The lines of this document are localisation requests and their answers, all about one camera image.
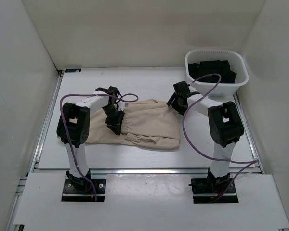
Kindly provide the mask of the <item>beige trousers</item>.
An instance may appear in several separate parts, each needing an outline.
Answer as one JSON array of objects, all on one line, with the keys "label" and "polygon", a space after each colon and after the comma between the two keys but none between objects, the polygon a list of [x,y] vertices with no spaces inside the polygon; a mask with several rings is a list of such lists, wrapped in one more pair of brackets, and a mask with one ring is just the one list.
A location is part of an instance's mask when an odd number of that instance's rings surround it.
[{"label": "beige trousers", "polygon": [[180,146],[178,113],[165,101],[149,99],[129,103],[124,109],[121,134],[107,128],[102,109],[90,118],[86,144],[120,144],[152,150],[175,150]]}]

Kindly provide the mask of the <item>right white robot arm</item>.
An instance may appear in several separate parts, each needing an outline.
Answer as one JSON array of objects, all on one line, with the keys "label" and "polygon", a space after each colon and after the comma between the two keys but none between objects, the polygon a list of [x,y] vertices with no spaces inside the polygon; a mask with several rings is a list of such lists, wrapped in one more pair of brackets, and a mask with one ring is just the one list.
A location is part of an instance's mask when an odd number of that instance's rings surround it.
[{"label": "right white robot arm", "polygon": [[208,157],[211,165],[204,186],[211,192],[218,192],[230,182],[229,165],[234,147],[244,134],[244,127],[234,102],[218,102],[192,92],[185,81],[173,85],[174,93],[167,102],[169,107],[183,116],[183,133],[189,144],[185,120],[187,113],[195,109],[209,120],[209,130],[214,141],[213,156]]}]

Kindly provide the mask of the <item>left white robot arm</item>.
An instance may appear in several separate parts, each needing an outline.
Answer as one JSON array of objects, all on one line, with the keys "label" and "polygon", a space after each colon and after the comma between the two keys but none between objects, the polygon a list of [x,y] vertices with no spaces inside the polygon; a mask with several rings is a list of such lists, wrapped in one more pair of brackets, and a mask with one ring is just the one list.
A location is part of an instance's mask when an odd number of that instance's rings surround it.
[{"label": "left white robot arm", "polygon": [[60,118],[57,126],[57,136],[65,145],[70,170],[66,176],[81,193],[90,193],[96,196],[96,186],[91,180],[91,172],[86,162],[85,142],[89,137],[90,118],[99,109],[106,115],[106,127],[115,135],[121,134],[121,126],[124,118],[124,102],[116,87],[97,88],[92,95],[86,94],[85,100],[78,103],[63,103],[68,97],[76,97],[69,94],[60,100]]}]

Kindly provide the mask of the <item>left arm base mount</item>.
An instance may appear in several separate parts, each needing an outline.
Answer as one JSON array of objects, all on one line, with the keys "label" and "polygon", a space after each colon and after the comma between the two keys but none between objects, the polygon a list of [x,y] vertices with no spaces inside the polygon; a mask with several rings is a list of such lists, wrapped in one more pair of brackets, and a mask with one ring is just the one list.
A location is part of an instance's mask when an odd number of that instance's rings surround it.
[{"label": "left arm base mount", "polygon": [[65,178],[61,201],[62,202],[104,202],[106,191],[106,179],[94,178],[91,179],[95,190],[96,196],[92,197],[94,193],[92,185],[86,180],[84,186],[77,185],[68,177]]}]

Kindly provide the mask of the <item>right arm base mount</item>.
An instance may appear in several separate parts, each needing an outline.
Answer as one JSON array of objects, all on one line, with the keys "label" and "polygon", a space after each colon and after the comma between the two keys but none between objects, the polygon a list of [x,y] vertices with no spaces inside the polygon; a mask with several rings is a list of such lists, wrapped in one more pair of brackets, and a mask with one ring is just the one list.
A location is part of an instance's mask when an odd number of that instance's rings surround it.
[{"label": "right arm base mount", "polygon": [[233,182],[213,188],[206,178],[192,178],[189,186],[192,188],[194,204],[235,204],[239,202]]}]

